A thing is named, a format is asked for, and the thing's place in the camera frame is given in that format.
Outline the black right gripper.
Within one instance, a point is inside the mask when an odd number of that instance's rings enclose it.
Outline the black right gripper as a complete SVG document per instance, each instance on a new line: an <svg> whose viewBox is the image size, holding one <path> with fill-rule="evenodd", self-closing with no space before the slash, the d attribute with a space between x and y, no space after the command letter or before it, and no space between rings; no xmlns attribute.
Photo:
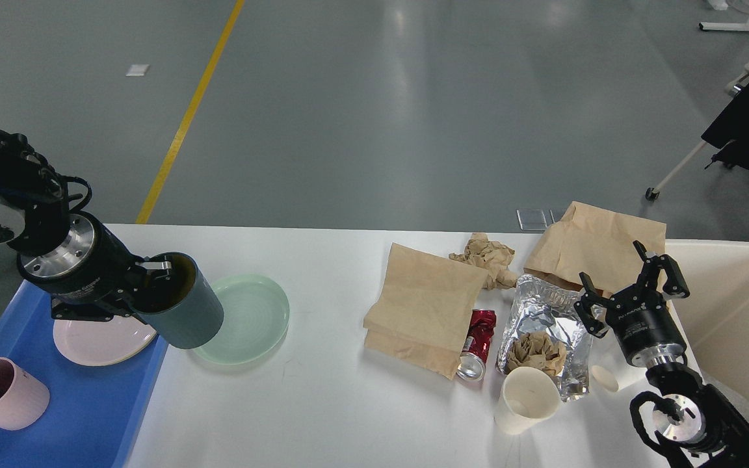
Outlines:
<svg viewBox="0 0 749 468"><path fill-rule="evenodd" d="M574 311L586 332L595 338L604 338L607 326L611 327L628 365L649 365L654 356L669 356L675 361L685 355L687 343L666 300L689 297L689 287L671 255L649 252L639 240L633 241L633 248L643 266L632 292L622 291L610 298L601 296L590 276L580 272L583 293L574 302ZM594 316L594 306L607 311L606 323Z"/></svg>

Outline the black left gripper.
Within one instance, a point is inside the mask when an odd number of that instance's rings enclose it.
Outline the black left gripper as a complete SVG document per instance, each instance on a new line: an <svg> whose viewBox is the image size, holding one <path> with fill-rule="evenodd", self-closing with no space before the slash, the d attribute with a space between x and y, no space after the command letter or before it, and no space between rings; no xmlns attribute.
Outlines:
<svg viewBox="0 0 749 468"><path fill-rule="evenodd" d="M144 284L169 281L169 260L149 261L131 253L104 224L86 211L69 216L63 241L44 255L18 252L23 279L49 293L54 320L110 322L134 317L144 322L133 304Z"/></svg>

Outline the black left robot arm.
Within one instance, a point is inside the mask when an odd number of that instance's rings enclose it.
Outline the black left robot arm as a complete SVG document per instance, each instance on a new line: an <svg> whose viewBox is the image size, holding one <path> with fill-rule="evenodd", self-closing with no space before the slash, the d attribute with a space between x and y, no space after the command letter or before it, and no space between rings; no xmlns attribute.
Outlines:
<svg viewBox="0 0 749 468"><path fill-rule="evenodd" d="M0 130L0 244L17 253L23 279L51 296L51 316L109 322L166 311L177 284L173 261L129 252L85 211L92 193L26 136Z"/></svg>

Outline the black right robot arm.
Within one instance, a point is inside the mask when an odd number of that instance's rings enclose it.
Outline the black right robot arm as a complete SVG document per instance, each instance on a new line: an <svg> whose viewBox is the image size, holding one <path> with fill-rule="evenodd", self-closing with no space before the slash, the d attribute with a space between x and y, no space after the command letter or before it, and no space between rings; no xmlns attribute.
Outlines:
<svg viewBox="0 0 749 468"><path fill-rule="evenodd" d="M749 467L749 422L690 369L689 347L666 304L690 295L677 261L639 240L633 246L642 261L636 282L604 297L581 272L584 291L573 307L590 335L612 331L626 363L644 370L653 386L630 402L635 432L672 467L690 467L701 455L705 467Z"/></svg>

